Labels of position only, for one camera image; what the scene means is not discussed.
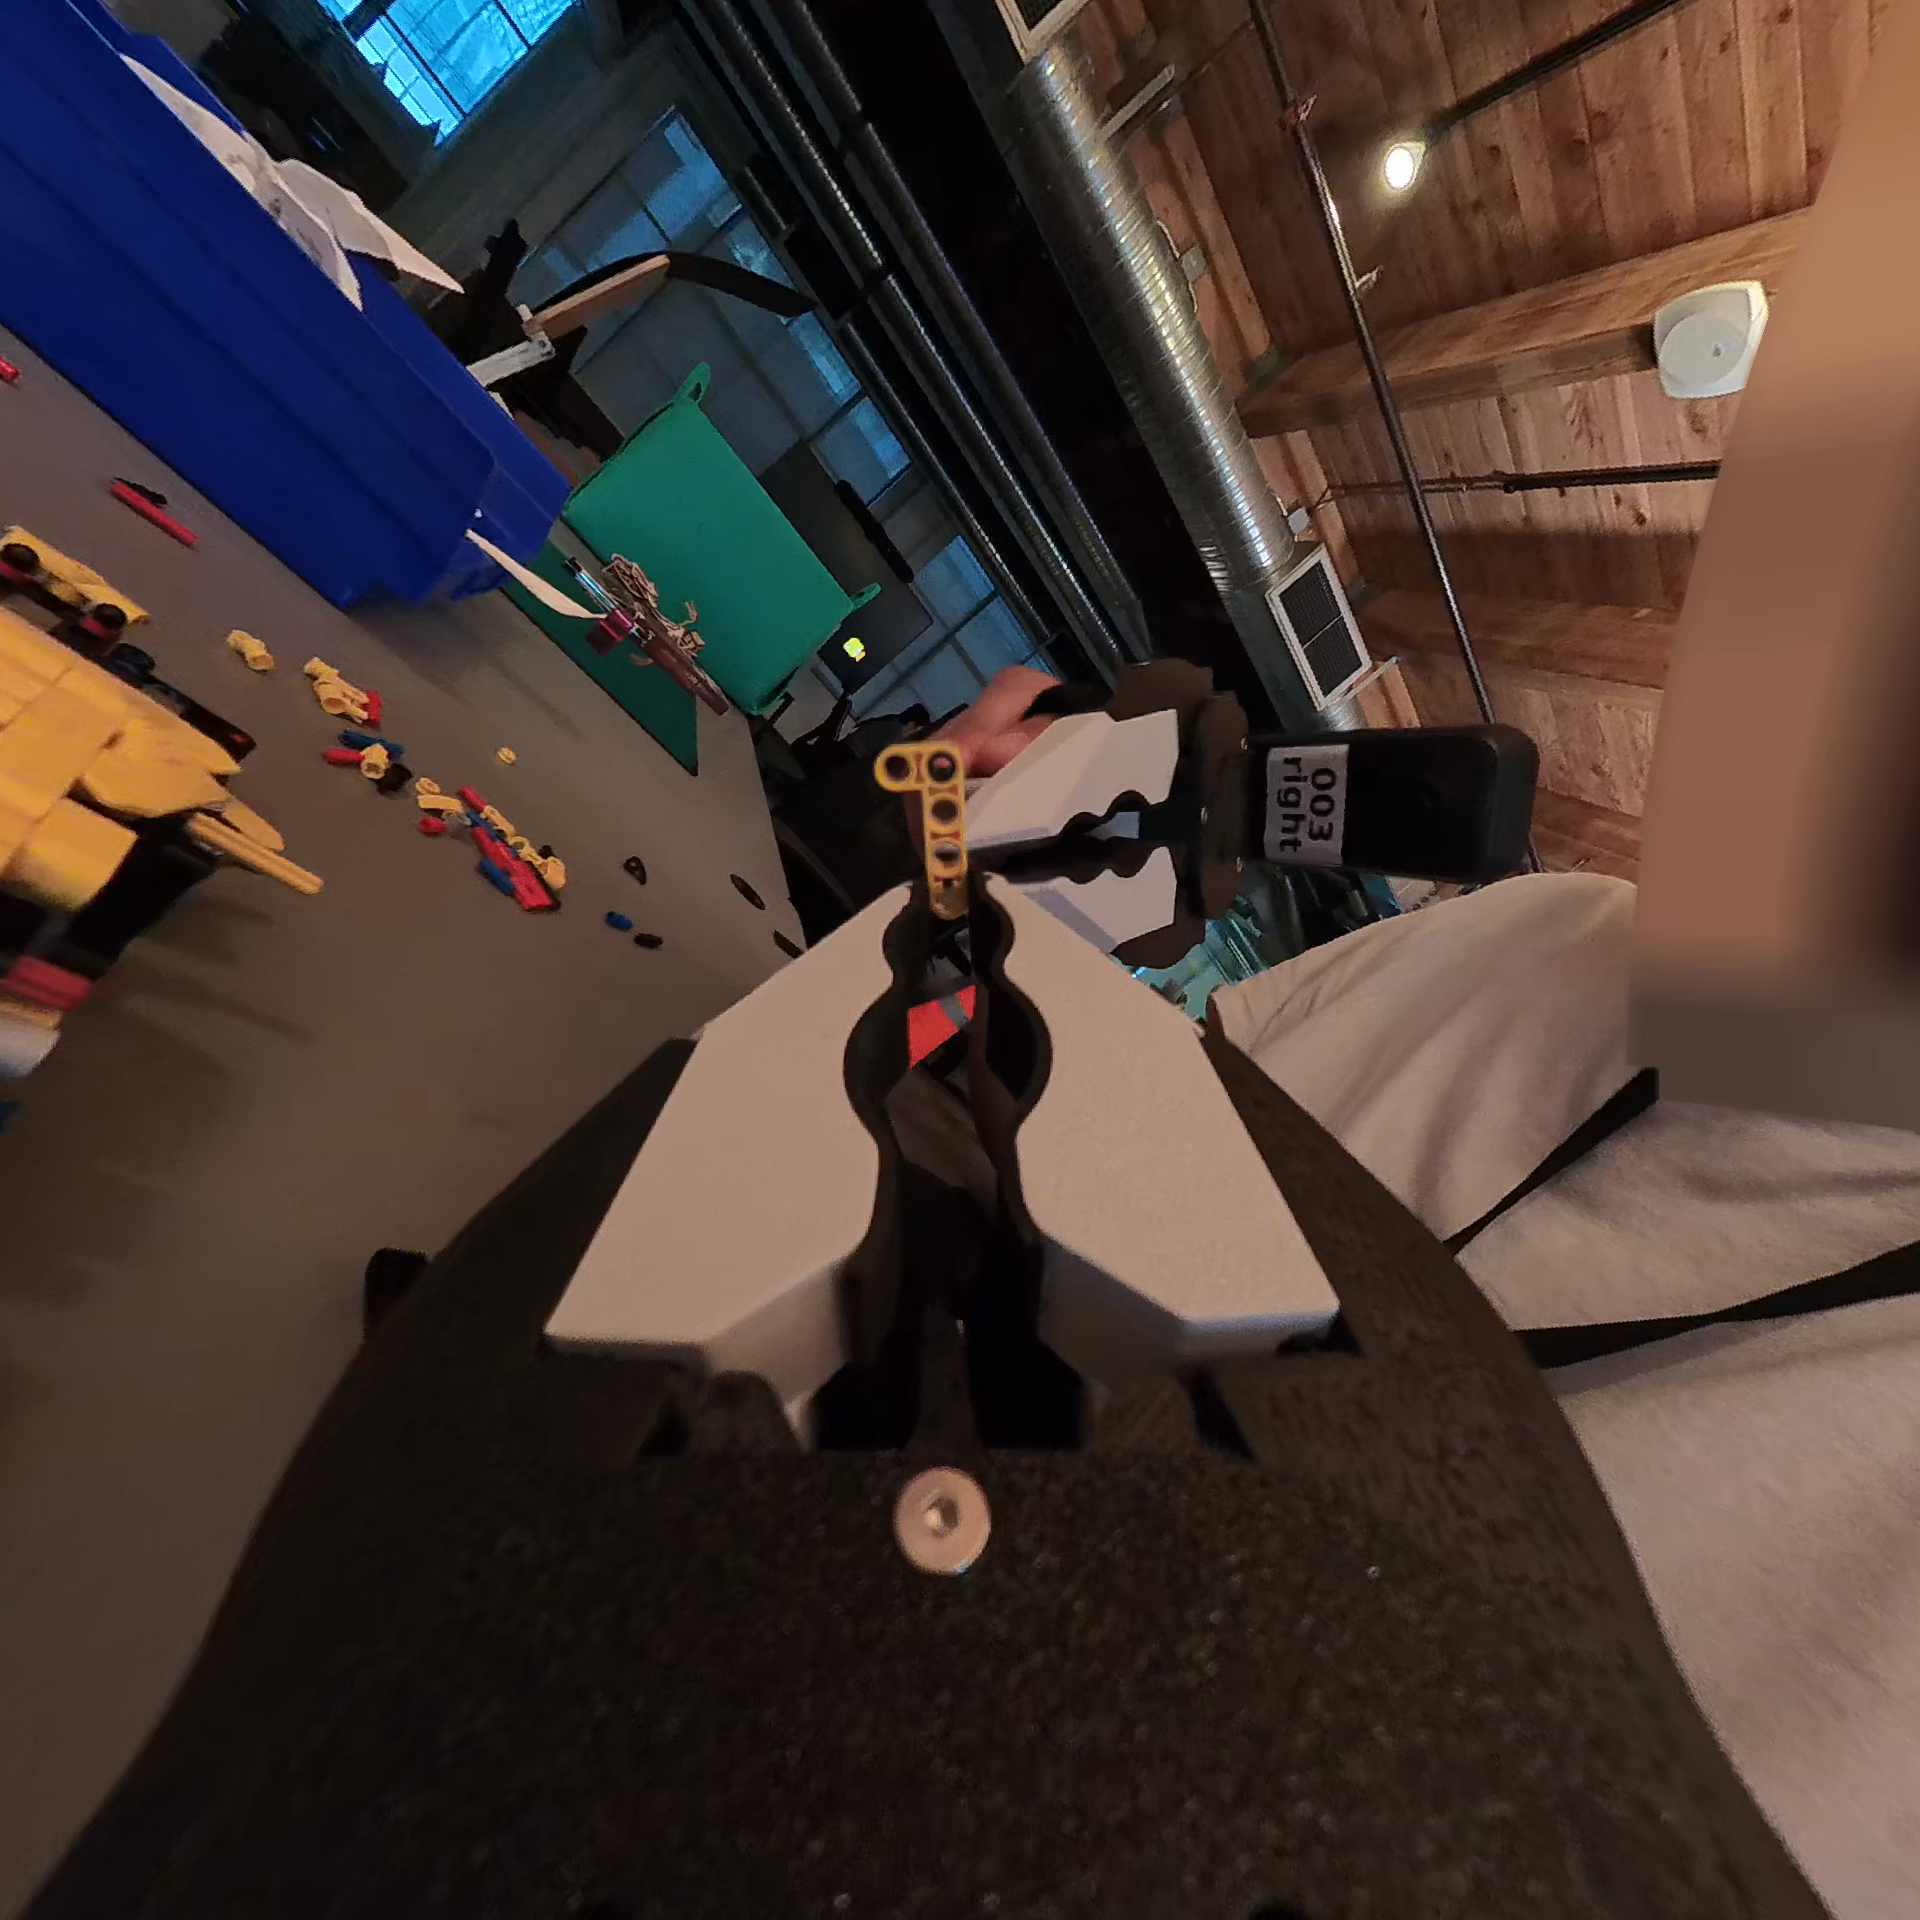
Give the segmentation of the scattered coloured brick pins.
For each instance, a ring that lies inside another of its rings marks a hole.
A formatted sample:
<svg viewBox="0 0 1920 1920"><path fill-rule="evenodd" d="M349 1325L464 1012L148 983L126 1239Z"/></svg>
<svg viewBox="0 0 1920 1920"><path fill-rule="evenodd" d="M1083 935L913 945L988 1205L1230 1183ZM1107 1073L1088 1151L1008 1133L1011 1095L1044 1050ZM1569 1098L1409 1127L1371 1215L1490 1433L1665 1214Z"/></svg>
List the scattered coloured brick pins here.
<svg viewBox="0 0 1920 1920"><path fill-rule="evenodd" d="M140 519L140 522L153 527L158 540L169 541L192 558L188 583L197 591L213 596L213 612L202 621L209 632L209 642L202 648L205 657L230 657L251 678L266 676L288 685L302 685L314 698L316 714L328 727L328 742L317 746L320 759L352 768L357 782L363 782L369 791L385 798L404 796L410 807L417 808L417 828L424 833L462 833L470 847L480 880L515 900L517 909L526 913L554 913L560 909L566 886L565 858L554 847L542 846L536 833L520 831L508 813L488 801L470 782L436 782L427 770L417 768L403 745L393 740L393 714L382 697L382 687L369 685L363 678L342 671L338 662L323 657L310 645L309 632L292 623L288 614L274 614L274 636L246 625L237 617L235 590L219 570L219 565L228 565L230 556L222 546L209 543L204 530L180 522L174 514L172 498L155 498L148 486L138 486L131 474L104 470L88 493L88 502L89 508L99 508L106 500L117 512ZM85 556L74 551L74 541L60 541L46 535L51 508L43 474L43 445L32 438L26 416L4 414L4 526L18 522L37 533L144 606L138 591L126 590L126 566L93 566ZM256 742L251 727L240 724L218 710L214 703L197 697L189 685L179 684L172 662L155 657L153 628L158 625L158 617L150 607L144 606L144 609L148 612L148 621L140 628L138 645L150 654L158 674L194 702L251 733Z"/></svg>

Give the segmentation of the green plastic bin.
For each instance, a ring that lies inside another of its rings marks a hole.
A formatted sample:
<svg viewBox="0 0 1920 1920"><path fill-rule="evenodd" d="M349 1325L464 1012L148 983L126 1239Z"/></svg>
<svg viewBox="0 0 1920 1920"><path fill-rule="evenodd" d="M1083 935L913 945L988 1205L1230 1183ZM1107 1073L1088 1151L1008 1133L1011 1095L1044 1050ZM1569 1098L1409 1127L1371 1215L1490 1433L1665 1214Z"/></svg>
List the green plastic bin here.
<svg viewBox="0 0 1920 1920"><path fill-rule="evenodd" d="M704 638L704 671L758 713L877 583L844 586L704 410L710 367L696 365L563 512L600 560L636 562L662 612Z"/></svg>

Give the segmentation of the blue storage bin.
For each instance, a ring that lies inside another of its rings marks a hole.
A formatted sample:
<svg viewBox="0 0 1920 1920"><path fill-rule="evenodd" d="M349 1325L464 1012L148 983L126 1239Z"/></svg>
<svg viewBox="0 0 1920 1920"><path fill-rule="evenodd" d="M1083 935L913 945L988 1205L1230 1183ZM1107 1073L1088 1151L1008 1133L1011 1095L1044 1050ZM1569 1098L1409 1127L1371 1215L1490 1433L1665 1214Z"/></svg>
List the blue storage bin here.
<svg viewBox="0 0 1920 1920"><path fill-rule="evenodd" d="M2 316L165 468L336 607L489 591L570 495L371 260L299 248L100 5L4 5Z"/></svg>

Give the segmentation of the white wall speaker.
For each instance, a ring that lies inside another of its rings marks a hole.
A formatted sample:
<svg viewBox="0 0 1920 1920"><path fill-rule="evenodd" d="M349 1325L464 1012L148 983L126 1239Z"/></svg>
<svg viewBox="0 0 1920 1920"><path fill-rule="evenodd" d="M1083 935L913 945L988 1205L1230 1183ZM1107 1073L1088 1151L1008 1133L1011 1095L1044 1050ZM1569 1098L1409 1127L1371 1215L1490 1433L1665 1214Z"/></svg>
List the white wall speaker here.
<svg viewBox="0 0 1920 1920"><path fill-rule="evenodd" d="M1658 309L1652 360L1670 399L1714 399L1747 386L1770 322L1761 278L1693 287Z"/></svg>

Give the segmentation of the yellow angled brick beam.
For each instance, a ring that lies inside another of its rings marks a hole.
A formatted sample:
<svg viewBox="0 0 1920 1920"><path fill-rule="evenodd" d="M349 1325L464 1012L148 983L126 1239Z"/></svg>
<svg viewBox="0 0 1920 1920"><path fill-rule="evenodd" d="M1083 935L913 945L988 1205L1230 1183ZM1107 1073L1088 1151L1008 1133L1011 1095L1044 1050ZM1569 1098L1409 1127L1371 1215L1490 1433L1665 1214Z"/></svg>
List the yellow angled brick beam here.
<svg viewBox="0 0 1920 1920"><path fill-rule="evenodd" d="M874 778L918 810L928 909L960 921L969 911L964 753L949 738L897 742L877 753Z"/></svg>

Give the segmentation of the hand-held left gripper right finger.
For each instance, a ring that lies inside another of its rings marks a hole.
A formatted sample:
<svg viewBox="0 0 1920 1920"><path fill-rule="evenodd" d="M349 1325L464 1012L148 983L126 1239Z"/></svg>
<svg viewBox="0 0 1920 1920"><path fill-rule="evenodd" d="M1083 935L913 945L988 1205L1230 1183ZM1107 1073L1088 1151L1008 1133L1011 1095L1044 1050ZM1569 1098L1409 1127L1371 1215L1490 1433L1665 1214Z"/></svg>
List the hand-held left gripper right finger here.
<svg viewBox="0 0 1920 1920"><path fill-rule="evenodd" d="M1002 874L973 884L981 1136L1040 1343L1120 1392L1332 1329L1338 1295L1198 1025Z"/></svg>

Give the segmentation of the partly built toy brick car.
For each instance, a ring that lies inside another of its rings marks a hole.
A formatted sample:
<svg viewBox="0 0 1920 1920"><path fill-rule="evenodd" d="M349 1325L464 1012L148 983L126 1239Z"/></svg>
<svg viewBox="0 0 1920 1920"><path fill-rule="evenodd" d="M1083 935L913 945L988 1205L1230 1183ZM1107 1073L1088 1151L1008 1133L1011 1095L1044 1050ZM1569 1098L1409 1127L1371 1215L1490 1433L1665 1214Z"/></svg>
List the partly built toy brick car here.
<svg viewBox="0 0 1920 1920"><path fill-rule="evenodd" d="M2 1076L27 1080L128 949L219 868L323 877L233 782L251 733L158 674L148 612L18 522L2 533Z"/></svg>

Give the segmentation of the silver ventilation duct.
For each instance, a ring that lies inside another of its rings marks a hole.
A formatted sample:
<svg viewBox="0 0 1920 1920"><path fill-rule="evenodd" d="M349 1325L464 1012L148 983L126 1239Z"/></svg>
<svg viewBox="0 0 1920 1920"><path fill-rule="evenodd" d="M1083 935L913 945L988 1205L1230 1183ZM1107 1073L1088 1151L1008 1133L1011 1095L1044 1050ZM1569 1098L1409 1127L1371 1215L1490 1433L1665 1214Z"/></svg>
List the silver ventilation duct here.
<svg viewBox="0 0 1920 1920"><path fill-rule="evenodd" d="M1058 31L1021 64L1002 95L1000 128L1024 199L1268 702L1286 727L1358 730L1364 713L1353 693L1328 710L1313 705L1268 612L1264 590L1302 541L1266 484L1177 248L1107 129L1092 66L1075 36Z"/></svg>

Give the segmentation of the white vent grille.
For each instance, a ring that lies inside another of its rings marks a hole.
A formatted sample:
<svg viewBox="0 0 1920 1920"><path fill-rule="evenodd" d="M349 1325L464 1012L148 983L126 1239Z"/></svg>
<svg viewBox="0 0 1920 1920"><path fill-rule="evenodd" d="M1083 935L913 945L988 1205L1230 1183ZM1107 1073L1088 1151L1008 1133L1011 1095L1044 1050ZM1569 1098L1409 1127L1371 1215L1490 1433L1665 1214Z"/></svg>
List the white vent grille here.
<svg viewBox="0 0 1920 1920"><path fill-rule="evenodd" d="M1348 594L1321 543L1302 543L1264 590L1264 601L1314 708L1332 708L1374 670Z"/></svg>

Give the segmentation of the crumpled white paper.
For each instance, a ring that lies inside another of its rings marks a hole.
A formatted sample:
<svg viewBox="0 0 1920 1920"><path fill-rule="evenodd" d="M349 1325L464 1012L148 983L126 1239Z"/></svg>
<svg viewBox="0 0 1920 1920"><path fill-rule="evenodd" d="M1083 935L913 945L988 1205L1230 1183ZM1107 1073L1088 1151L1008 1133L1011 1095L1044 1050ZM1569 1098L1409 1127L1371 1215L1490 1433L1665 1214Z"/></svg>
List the crumpled white paper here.
<svg viewBox="0 0 1920 1920"><path fill-rule="evenodd" d="M254 202L274 217L277 225L288 232L354 309L365 310L365 300L349 255L372 257L377 268L393 269L436 293L460 295L464 290L458 278L449 276L427 253L377 217L349 186L330 181L302 160L274 160L251 133L235 126L225 112L205 106L197 95L180 90L180 87L133 55L124 53L122 58L226 174L251 194ZM470 390L476 396L488 392L489 402L502 416L508 414L508 402L494 392L494 383L554 357L554 342L540 326L529 334L533 325L530 310L520 305L515 312L520 317L517 344L491 357L483 354L476 364L480 365L480 375L470 367L464 372ZM521 565L515 553L488 540L483 533L484 521L484 510L476 508L464 527L464 540L488 562L529 590L545 607L565 617L597 617L597 607L582 606L576 596Z"/></svg>

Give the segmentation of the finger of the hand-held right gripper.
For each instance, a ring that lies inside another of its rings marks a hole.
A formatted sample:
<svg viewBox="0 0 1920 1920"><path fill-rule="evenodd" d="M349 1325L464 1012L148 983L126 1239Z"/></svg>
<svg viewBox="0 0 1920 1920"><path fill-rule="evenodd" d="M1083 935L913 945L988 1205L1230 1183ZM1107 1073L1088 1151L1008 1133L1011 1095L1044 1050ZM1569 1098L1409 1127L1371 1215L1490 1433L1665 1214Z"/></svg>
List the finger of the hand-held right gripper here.
<svg viewBox="0 0 1920 1920"><path fill-rule="evenodd" d="M1107 710L1053 718L1044 733L1000 772L968 791L972 846L1035 846L1075 821L1105 823L1115 810L1168 800L1181 756L1172 708L1115 720Z"/></svg>
<svg viewBox="0 0 1920 1920"><path fill-rule="evenodd" d="M1147 853L1134 870L1019 877L1018 890L1102 952L1188 950L1188 909L1170 853Z"/></svg>

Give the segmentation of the person's right hand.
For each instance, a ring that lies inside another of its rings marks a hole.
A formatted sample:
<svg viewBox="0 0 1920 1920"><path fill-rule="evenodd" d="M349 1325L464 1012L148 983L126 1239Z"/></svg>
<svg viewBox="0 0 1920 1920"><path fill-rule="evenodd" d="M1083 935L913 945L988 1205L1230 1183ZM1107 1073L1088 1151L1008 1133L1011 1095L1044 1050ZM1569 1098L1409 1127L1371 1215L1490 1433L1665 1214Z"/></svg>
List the person's right hand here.
<svg viewBox="0 0 1920 1920"><path fill-rule="evenodd" d="M1053 714L1035 710L1035 703L1056 685L1060 684L1038 668L1011 665L950 720L945 736L964 764L964 778L995 776L1040 740Z"/></svg>

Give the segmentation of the model ship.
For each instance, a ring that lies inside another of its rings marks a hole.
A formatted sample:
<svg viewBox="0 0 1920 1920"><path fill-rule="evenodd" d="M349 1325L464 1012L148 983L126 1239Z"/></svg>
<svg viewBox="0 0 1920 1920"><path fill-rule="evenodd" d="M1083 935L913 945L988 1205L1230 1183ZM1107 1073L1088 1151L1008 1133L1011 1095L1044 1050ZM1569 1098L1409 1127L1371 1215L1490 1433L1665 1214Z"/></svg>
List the model ship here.
<svg viewBox="0 0 1920 1920"><path fill-rule="evenodd" d="M672 617L656 583L619 556L600 566L565 558L565 566L597 612L588 632L597 660L653 668L710 713L732 710L732 698L704 662L704 638L696 628L692 604L686 604L683 617Z"/></svg>

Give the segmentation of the grey desk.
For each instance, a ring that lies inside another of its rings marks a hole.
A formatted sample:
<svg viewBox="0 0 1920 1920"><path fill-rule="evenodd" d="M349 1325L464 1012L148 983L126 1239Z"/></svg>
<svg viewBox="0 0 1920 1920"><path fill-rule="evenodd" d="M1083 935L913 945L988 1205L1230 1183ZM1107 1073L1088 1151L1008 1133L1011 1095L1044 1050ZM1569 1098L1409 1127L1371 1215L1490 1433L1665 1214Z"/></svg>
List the grey desk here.
<svg viewBox="0 0 1920 1920"><path fill-rule="evenodd" d="M218 870L10 1090L4 1127L4 1916L150 1735L251 1526L362 1336L365 1260L435 1252L661 1039L797 935L747 722L686 775L500 591L340 612L4 332L46 535L158 617L180 685L256 730L237 793L324 877ZM526 913L462 833L328 764L302 685L205 657L192 558L109 500L172 498L274 614L566 864Z"/></svg>

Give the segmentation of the person's white shirt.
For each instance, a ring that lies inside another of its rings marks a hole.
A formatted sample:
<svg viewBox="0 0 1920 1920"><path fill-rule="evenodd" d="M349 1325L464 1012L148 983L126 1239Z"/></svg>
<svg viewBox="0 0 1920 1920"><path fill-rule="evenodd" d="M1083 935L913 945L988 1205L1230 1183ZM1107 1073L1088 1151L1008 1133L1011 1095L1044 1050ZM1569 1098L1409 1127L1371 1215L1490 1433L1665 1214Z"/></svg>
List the person's white shirt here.
<svg viewBox="0 0 1920 1920"><path fill-rule="evenodd" d="M1211 993L1211 1025L1510 1327L1724 1311L1916 1249L1912 1130L1627 1086L1636 888L1530 872ZM1688 1333L1548 1376L1714 1733L1835 1916L1917 1909L1916 1295Z"/></svg>

